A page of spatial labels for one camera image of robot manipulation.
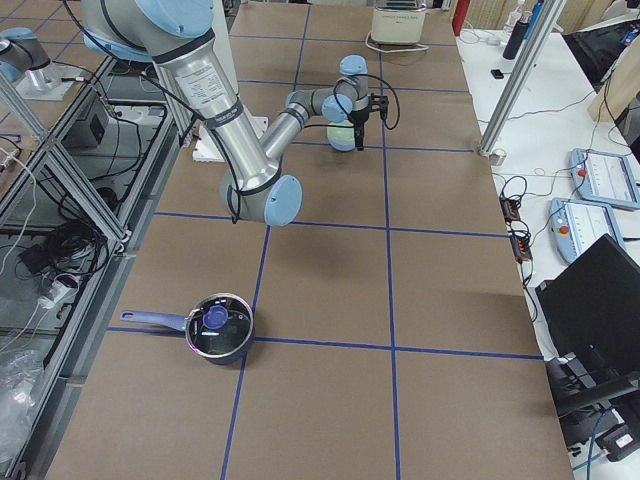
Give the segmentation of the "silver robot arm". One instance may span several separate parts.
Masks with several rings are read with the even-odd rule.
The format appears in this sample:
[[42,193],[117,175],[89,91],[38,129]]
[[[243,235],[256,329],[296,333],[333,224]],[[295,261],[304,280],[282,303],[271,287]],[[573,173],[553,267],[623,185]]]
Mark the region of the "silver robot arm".
[[352,123],[355,145],[372,107],[368,68],[360,55],[340,62],[333,87],[292,92],[263,135],[228,79],[215,51],[211,1],[84,1],[77,20],[87,46],[122,61],[150,62],[177,89],[164,92],[190,110],[228,165],[220,198],[234,221],[285,226],[303,201],[300,181],[278,162],[314,116]]

